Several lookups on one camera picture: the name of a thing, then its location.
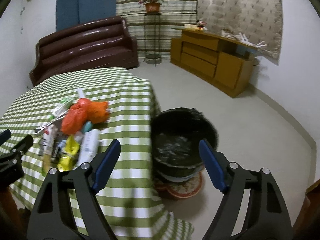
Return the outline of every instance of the metal screw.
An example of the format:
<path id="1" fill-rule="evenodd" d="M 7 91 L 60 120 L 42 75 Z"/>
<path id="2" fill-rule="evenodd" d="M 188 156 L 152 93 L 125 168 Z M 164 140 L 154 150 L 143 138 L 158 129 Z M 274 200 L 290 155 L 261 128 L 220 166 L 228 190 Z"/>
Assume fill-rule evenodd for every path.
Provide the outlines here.
<path id="1" fill-rule="evenodd" d="M 263 172 L 264 174 L 269 174 L 269 173 L 270 173 L 270 170 L 269 170 L 268 168 L 263 168 L 263 169 L 262 169 L 262 172 Z"/>
<path id="2" fill-rule="evenodd" d="M 239 165 L 236 164 L 236 163 L 230 163 L 229 166 L 230 166 L 230 168 L 232 168 L 232 169 L 237 169 L 237 168 L 239 167 Z"/>
<path id="3" fill-rule="evenodd" d="M 55 174 L 57 172 L 57 169 L 56 168 L 52 168 L 49 170 L 49 173 L 50 174 Z"/>
<path id="4" fill-rule="evenodd" d="M 89 163 L 82 163 L 81 164 L 81 169 L 83 169 L 83 170 L 86 170 L 87 168 L 89 168 L 90 167 L 90 164 Z"/>

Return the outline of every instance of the cabinet drawer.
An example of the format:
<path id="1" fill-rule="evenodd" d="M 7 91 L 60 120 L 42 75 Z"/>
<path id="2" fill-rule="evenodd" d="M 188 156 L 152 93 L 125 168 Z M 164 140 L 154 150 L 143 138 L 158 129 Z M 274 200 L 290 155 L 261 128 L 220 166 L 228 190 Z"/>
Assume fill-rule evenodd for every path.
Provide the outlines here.
<path id="1" fill-rule="evenodd" d="M 236 87 L 242 66 L 242 59 L 220 52 L 214 79 L 221 84 L 234 89 Z"/>
<path id="2" fill-rule="evenodd" d="M 180 38 L 179 39 L 171 38 L 171 54 L 170 54 L 170 57 L 172 59 L 180 61 L 181 45 L 182 45 L 182 41 L 181 41 Z"/>
<path id="3" fill-rule="evenodd" d="M 197 57 L 181 53 L 181 63 L 209 76 L 213 77 L 216 66 Z"/>
<path id="4" fill-rule="evenodd" d="M 208 61 L 214 65 L 217 64 L 218 52 L 215 52 L 211 49 L 207 49 L 195 44 L 191 44 L 189 42 L 184 42 L 182 47 L 182 52 L 185 52 L 192 56 Z"/>
<path id="5" fill-rule="evenodd" d="M 202 47 L 206 47 L 208 49 L 218 50 L 219 39 L 211 36 L 203 35 L 201 34 L 201 32 L 192 33 L 192 32 L 182 31 L 181 39 L 182 41 L 190 42 Z"/>

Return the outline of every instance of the brown leather sofa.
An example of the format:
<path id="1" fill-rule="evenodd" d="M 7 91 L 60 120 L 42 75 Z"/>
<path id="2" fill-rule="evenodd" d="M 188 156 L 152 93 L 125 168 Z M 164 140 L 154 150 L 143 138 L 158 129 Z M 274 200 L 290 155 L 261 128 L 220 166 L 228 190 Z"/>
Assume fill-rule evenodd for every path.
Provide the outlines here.
<path id="1" fill-rule="evenodd" d="M 36 45 L 36 64 L 30 72 L 34 86 L 61 73 L 138 66 L 137 41 L 120 16 L 96 20 L 52 33 Z"/>

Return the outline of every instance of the gingham tablecloth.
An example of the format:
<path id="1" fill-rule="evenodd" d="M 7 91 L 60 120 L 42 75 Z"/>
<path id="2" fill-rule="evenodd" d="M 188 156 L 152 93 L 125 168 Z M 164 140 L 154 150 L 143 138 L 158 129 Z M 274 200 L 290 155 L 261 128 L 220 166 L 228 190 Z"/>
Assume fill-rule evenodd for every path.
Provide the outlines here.
<path id="1" fill-rule="evenodd" d="M 65 73 L 42 82 L 14 101 L 0 120 L 0 131 L 12 136 L 1 146 L 7 153 L 33 129 L 48 122 L 56 104 L 66 96 L 77 98 L 82 88 L 93 101 L 108 101 L 108 122 L 99 124 L 100 147 L 104 151 L 116 138 L 121 155 L 106 187 L 97 194 L 100 207 L 120 239 L 189 239 L 190 223 L 174 218 L 162 204 L 152 183 L 150 120 L 158 104 L 148 80 L 133 76 L 124 68 L 101 68 Z M 44 177 L 41 175 L 39 138 L 22 157 L 25 176 L 11 185 L 13 194 L 32 209 Z M 76 224 L 86 234 L 75 194 L 71 205 Z"/>

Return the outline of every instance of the mickey mouse figurine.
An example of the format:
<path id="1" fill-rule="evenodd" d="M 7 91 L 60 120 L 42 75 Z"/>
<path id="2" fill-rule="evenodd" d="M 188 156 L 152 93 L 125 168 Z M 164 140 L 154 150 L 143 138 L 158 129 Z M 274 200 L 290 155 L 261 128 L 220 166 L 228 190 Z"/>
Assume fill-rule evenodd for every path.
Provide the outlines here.
<path id="1" fill-rule="evenodd" d="M 197 26 L 198 26 L 198 29 L 199 29 L 199 31 L 203 31 L 203 30 L 207 30 L 207 28 L 205 27 L 206 25 L 207 25 L 207 23 L 206 22 L 204 22 L 202 19 L 200 19 L 200 20 L 197 20 Z"/>

